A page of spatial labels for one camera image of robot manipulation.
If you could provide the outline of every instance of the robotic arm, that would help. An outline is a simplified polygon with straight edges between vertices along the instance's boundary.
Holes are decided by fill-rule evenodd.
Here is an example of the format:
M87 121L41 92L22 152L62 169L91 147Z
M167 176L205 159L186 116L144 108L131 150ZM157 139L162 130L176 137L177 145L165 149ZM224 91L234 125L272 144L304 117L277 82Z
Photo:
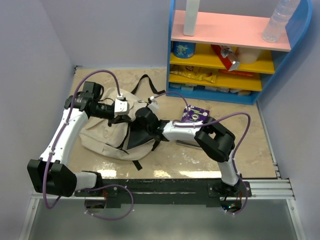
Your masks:
M94 82L85 82L83 90L75 97L73 110L69 121L66 122L70 111L72 97L64 105L64 112L58 130L52 141L38 160L31 159L27 165L34 189L43 192L45 166L49 154L52 154L47 173L46 193L57 196L70 197L75 191L99 188L103 186L102 177L98 172L82 171L73 173L68 169L71 150L76 139L90 117L108 119L110 124L129 121L129 104L122 95L117 96L112 105L99 102L103 86ZM239 188L239 173L235 171L232 153L235 148L235 136L222 124L200 126L215 119L208 117L204 122L196 122L193 127L186 127L192 123L174 123L169 120L158 119L155 115L157 102L152 99L147 107L136 112L138 125L145 129L157 141L187 140L195 141L214 161L218 162L222 177L221 188L223 194L236 193ZM67 124L64 131L60 129ZM59 141L52 152L56 137Z

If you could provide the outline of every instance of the red box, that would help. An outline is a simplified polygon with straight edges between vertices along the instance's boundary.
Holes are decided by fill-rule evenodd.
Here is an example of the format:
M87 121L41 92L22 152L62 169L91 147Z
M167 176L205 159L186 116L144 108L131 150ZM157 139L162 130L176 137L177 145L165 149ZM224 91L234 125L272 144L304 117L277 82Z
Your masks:
M213 44L211 47L228 71L234 71L238 69L241 62L230 47Z

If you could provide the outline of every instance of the light purple wall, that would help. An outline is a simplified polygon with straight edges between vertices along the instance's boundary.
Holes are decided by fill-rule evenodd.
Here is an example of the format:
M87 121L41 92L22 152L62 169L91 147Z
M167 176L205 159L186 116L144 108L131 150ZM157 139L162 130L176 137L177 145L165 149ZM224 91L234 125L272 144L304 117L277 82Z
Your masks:
M167 66L170 0L40 1L73 64ZM270 17L278 2L201 0L200 11ZM186 0L176 5L186 9Z
M201 0L199 11L270 18L280 0ZM185 10L187 0L176 0L176 9Z
M279 82L259 105L283 178L290 178L309 240L320 236L320 0Z
M19 237L30 202L29 159L58 126L73 74L38 0L0 2L0 239Z

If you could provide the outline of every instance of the black metal base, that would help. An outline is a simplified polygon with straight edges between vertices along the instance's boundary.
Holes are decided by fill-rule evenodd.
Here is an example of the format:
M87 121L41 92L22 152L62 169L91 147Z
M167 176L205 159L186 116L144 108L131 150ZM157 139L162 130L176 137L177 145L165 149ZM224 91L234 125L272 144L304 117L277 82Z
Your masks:
M135 204L159 205L206 205L207 207L221 207L221 197L225 194L217 189L221 187L221 180L216 178L187 178L187 179L103 179L103 186L119 184L132 192ZM248 197L252 196L249 182L244 182L248 190ZM122 188L108 187L107 208L120 208L121 204L130 204L128 193ZM245 196L243 184L239 191ZM237 193L230 193L228 197L237 197ZM81 191L76 197L103 197L102 191Z

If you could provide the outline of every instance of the blue shelf frame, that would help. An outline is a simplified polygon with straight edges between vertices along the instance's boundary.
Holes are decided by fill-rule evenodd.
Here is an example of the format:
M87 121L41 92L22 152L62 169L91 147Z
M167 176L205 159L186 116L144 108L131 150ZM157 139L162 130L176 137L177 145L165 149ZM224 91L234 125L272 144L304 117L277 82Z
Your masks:
M312 3L311 0L301 0L299 6L289 20L285 29L291 46L290 52L271 51L275 73L274 74L260 74L262 91L252 92L249 96L238 96L234 93L215 92L205 90L203 86L197 86L193 91L182 91L181 89L169 87L169 73L170 73L170 53L171 53L171 33L175 18L176 1L170 1L170 15L168 28L168 51L167 51L167 71L166 71L166 90L174 91L182 94L186 98L201 99L207 101L219 101L236 104L253 105L266 91L272 82L277 81L281 75L280 72L286 67L287 61L299 47L299 43L304 38L312 17ZM167 93L167 96L178 97L174 93Z

